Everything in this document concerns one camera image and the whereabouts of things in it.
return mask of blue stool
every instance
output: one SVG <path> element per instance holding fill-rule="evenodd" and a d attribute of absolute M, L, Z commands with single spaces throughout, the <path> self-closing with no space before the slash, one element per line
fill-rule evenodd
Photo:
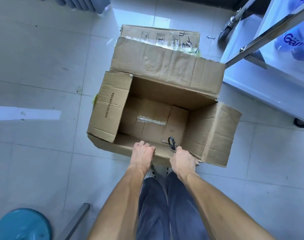
<path fill-rule="evenodd" d="M 0 220 L 0 240 L 52 240 L 52 229 L 38 211 L 20 208 Z"/>

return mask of sweatpants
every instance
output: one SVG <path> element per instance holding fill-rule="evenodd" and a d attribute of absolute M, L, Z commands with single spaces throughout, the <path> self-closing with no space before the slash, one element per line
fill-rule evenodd
<path fill-rule="evenodd" d="M 137 240 L 208 239 L 197 206 L 174 172 L 166 177 L 166 196 L 154 177 L 144 179 L 138 202 Z"/>

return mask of printed symbols on box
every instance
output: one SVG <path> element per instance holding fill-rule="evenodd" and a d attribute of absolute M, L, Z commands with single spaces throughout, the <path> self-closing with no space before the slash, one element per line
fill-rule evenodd
<path fill-rule="evenodd" d="M 179 35 L 173 35 L 172 36 L 172 45 L 179 46 L 180 44 L 180 36 Z"/>
<path fill-rule="evenodd" d="M 157 44 L 164 44 L 165 34 L 157 33 Z"/>
<path fill-rule="evenodd" d="M 141 32 L 142 40 L 149 40 L 149 32 Z"/>

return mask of water bottle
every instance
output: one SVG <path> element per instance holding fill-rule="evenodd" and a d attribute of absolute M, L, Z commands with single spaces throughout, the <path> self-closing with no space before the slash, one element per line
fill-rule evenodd
<path fill-rule="evenodd" d="M 300 46 L 297 49 L 292 50 L 292 56 L 296 60 L 304 60 L 304 45 Z"/>
<path fill-rule="evenodd" d="M 297 7 L 302 5 L 304 3 L 304 0 L 289 0 L 288 1 L 288 11 L 289 13 L 295 10 Z"/>
<path fill-rule="evenodd" d="M 304 45 L 304 21 L 274 41 L 274 47 L 281 52 L 291 51 L 302 45 Z"/>

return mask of blue label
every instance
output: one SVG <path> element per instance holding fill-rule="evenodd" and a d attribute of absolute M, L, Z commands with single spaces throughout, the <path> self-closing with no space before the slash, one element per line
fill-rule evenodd
<path fill-rule="evenodd" d="M 300 46 L 304 44 L 304 42 L 297 41 L 291 33 L 284 36 L 283 40 L 285 43 L 288 43 L 291 46 Z"/>

